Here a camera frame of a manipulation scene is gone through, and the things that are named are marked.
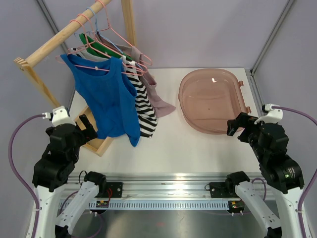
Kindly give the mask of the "blue tank top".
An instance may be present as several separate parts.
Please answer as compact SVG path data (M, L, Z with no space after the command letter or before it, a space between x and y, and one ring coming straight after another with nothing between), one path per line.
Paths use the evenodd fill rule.
M121 59L91 61L73 54L60 56L75 79L75 89L92 111L99 139L127 135L132 146L140 139L140 126L135 108L137 91L126 74ZM109 71L76 67L97 66Z

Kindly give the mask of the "pink wire hanger front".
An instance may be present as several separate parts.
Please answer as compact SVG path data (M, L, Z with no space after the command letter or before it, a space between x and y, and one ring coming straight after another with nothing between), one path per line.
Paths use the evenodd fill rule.
M92 25L92 23L91 23L90 18L88 18L88 17L87 17L86 15L84 15L83 13L78 14L78 16L83 16L84 18L86 18L86 19L89 21L89 23L90 23L90 25L91 25L91 28L94 29L94 28L93 28L93 25ZM85 26L84 26L83 23L81 23L79 20L76 20L76 19L72 19L72 20L70 21L70 23L73 22L73 21L79 23L79 24L83 27L83 29L85 30ZM89 42L89 40L88 40L88 38L87 38L87 35L86 35L85 33L84 33L84 36L85 36L85 39L86 39L86 44L84 45L85 48L82 48L82 49L78 48L78 50L75 51L75 53L77 53L77 52L79 52L79 51L83 51L84 49L92 48L93 50L99 52L100 54L103 54L103 55L105 55L106 57L110 58L107 54L104 54L103 52L101 52L101 51L99 51L99 50L93 48L92 45L91 45L92 43ZM139 66L138 64L136 64L136 66L133 66L133 65L131 65L131 64L125 64L125 63L122 63L122 64L123 64L123 66L126 67L126 68L135 68L135 69L136 69L136 72L137 72L137 73L128 73L128 72L125 72L125 71L124 71L123 74L131 74L131 75L142 76L142 75L145 73L145 72L143 71L143 68L142 68L141 66ZM109 71L109 70L106 70L106 69L99 68L99 67L97 67L97 66L89 67L89 66L81 65L81 64L76 64L75 66L76 66L76 67L82 67L82 68L93 69L93 70L96 70L96 71L98 71L98 70L101 70L101 71Z

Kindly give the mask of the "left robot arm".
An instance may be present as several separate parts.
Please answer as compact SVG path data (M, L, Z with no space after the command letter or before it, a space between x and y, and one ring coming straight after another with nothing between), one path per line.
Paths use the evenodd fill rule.
M57 213L68 177L78 162L80 147L97 138L97 133L87 117L80 115L79 119L86 127L84 130L68 115L59 118L54 126L46 130L50 142L34 166L32 179L37 196L32 214L34 238L71 237L75 225L92 198L106 194L105 175L89 172L74 199L60 214Z

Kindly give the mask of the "light blue wire hanger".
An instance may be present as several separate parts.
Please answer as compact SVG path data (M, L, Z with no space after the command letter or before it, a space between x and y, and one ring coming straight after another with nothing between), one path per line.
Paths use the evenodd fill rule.
M87 8L88 10L90 10L95 18L95 26L93 27L93 25L91 25L91 28L92 28L92 32L89 32L89 33L92 33L93 36L94 36L94 39L95 41L97 41L98 43L102 44L104 47L106 47L107 49L109 49L110 51L114 52L115 54L117 55L120 55L120 56L127 56L120 48L118 48L112 41L110 41L108 38L107 40L113 45L113 47L110 47L106 44L104 44L102 41L100 41L97 33L99 32L98 31L98 18L97 18L97 14L94 12L94 10L91 8L91 7L88 7ZM137 70L141 71L142 73L145 73L145 72L148 72L148 68L143 65L143 64L139 64L139 63L136 63L136 68Z

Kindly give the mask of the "green tank top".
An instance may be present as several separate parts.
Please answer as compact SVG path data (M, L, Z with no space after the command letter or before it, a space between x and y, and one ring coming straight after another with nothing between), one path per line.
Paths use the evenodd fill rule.
M115 57L118 59L121 58L120 54L117 54L114 51L107 48L106 46L104 46L103 44L96 42L94 39L92 39L89 36L86 36L84 33L81 33L79 35L79 38L84 45L87 44L86 40L88 40L90 46L87 48L87 52L89 52L92 55L106 58L105 54L108 54L110 57Z

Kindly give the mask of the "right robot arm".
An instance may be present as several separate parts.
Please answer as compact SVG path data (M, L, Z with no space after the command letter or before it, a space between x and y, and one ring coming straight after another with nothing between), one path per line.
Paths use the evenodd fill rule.
M261 174L271 187L278 215L256 194L243 171L227 175L225 192L241 198L266 238L310 238L312 235L304 212L304 198L309 187L304 186L299 164L287 155L289 138L284 128L246 113L228 120L227 135L233 136L238 128L243 129L238 139L250 145Z

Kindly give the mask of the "black white striped tank top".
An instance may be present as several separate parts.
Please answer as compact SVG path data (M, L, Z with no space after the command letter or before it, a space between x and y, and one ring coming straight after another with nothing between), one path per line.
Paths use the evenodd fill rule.
M158 120L155 110L149 101L149 97L146 91L145 85L140 81L140 76L136 75L137 70L135 67L140 68L133 60L123 55L120 58L125 65L131 65L132 67L124 67L124 70L128 72L127 78L137 91L135 99L135 108L138 114L138 120L140 125L140 135L142 137L151 138L154 134Z

